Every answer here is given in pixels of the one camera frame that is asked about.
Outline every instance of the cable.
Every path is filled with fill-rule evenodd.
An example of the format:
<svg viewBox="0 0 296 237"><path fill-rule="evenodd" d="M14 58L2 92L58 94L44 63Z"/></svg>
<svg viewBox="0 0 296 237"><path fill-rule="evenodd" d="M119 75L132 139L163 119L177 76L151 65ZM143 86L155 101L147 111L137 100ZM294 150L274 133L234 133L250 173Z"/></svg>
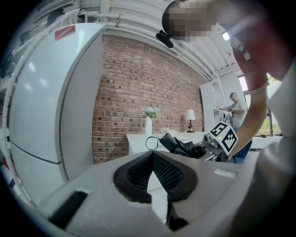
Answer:
<svg viewBox="0 0 296 237"><path fill-rule="evenodd" d="M149 138L156 138L156 139L158 139L158 141L157 141L157 146L156 146L155 149L150 149L150 148L147 147L147 141L148 141ZM159 142L159 141L160 141L160 139L159 139L158 137L148 137L148 138L146 139L146 142L145 142L146 148L147 148L148 150L156 150L156 149L158 148L158 142Z"/></svg>
<svg viewBox="0 0 296 237"><path fill-rule="evenodd" d="M220 115L218 114L218 108L219 108L219 110L220 110L222 113L223 113L223 111L222 111L222 109L221 109L219 106L217 106L217 107L216 107L216 110L217 110L217 111L216 111L216 112L217 112L217 115L218 115L218 117L220 118L220 121L221 121L221 119L222 119L222 118L221 118L221 117L220 117Z"/></svg>
<svg viewBox="0 0 296 237"><path fill-rule="evenodd" d="M225 118L225 123L227 122L227 120L229 120L230 122L229 122L229 124L231 124L232 125L232 117L233 117L233 115L232 116L230 116L230 113L226 116L226 118Z"/></svg>
<svg viewBox="0 0 296 237"><path fill-rule="evenodd" d="M233 159L233 162L236 164L236 157L235 157L235 155L232 157L232 159Z"/></svg>

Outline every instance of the label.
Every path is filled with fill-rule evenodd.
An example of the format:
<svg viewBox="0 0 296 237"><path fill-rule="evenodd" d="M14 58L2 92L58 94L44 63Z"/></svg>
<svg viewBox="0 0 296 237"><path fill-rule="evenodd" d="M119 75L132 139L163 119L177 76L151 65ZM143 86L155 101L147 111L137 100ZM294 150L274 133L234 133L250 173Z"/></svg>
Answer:
<svg viewBox="0 0 296 237"><path fill-rule="evenodd" d="M217 168L214 171L214 174L233 179L233 178L236 177L237 172L231 172L231 171L227 171L227 170L224 170L224 169Z"/></svg>

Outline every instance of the red brick wall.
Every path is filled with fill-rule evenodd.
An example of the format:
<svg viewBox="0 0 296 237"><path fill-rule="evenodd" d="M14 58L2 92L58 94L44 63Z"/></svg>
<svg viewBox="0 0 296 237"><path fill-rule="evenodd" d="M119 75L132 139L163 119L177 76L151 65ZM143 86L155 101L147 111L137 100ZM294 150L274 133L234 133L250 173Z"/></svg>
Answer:
<svg viewBox="0 0 296 237"><path fill-rule="evenodd" d="M104 74L93 116L92 150L96 163L128 154L126 133L144 133L141 108L158 106L162 127L185 131L186 110L194 109L193 127L202 131L199 86L205 81L184 63L158 49L121 37L103 38Z"/></svg>

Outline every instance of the person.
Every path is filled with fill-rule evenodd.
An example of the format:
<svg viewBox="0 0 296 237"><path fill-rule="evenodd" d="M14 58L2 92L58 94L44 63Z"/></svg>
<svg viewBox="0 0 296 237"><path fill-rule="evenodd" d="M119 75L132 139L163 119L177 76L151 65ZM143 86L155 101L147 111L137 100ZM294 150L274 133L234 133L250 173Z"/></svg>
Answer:
<svg viewBox="0 0 296 237"><path fill-rule="evenodd" d="M230 99L233 104L228 107L222 107L221 110L232 112L232 127L235 131L238 131L244 122L247 113L247 103L243 100L239 100L237 93L232 92ZM243 163L252 145L252 140L245 145L239 152L235 154L238 163Z"/></svg>
<svg viewBox="0 0 296 237"><path fill-rule="evenodd" d="M233 104L228 107L222 107L220 109L232 112L232 126L233 129L237 131L241 127L246 117L247 104L245 101L239 100L237 97L237 93L235 92L232 92L230 94L230 99L233 101Z"/></svg>
<svg viewBox="0 0 296 237"><path fill-rule="evenodd" d="M265 10L254 1L177 0L165 31L187 40L205 35L217 22L228 32L235 59L246 79L250 107L237 130L239 138L229 159L259 131L267 111L267 73L282 80L294 55Z"/></svg>

